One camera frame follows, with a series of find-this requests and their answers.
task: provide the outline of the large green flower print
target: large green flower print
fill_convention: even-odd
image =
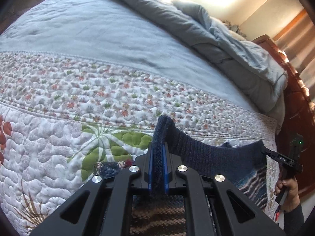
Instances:
[[[125,161],[144,153],[152,140],[150,135],[132,130],[118,130],[95,123],[82,124],[82,131],[92,134],[80,150],[68,159],[70,162],[77,154],[87,152],[81,166],[82,181],[93,173],[96,162]]]

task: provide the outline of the curtain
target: curtain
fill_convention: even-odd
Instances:
[[[315,102],[315,26],[305,13],[277,41],[300,78],[308,87],[310,99]]]

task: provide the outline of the wooden bed frame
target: wooden bed frame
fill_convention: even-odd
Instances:
[[[276,136],[278,152],[288,154],[290,134],[298,133],[304,138],[304,149],[300,163],[303,172],[297,175],[300,197],[315,189],[315,114],[314,103],[309,98],[309,91],[300,79],[298,72],[281,53],[268,35],[263,35],[254,43],[267,50],[270,55],[288,72],[288,86],[284,90],[285,118],[280,133]]]

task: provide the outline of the triangular cutout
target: triangular cutout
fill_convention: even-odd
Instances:
[[[240,200],[233,192],[226,192],[232,207],[234,209],[236,218],[239,223],[244,223],[250,219],[255,218],[254,212],[245,204],[242,200]]]
[[[76,224],[79,221],[82,210],[90,195],[90,191],[84,191],[72,204],[66,209],[60,217],[70,223]]]

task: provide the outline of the person's arm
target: person's arm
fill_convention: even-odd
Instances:
[[[275,195],[280,193],[283,185],[289,187],[288,196],[281,207],[284,210],[283,230],[287,235],[295,235],[304,223],[297,180],[296,178],[283,181],[278,180],[275,187]]]

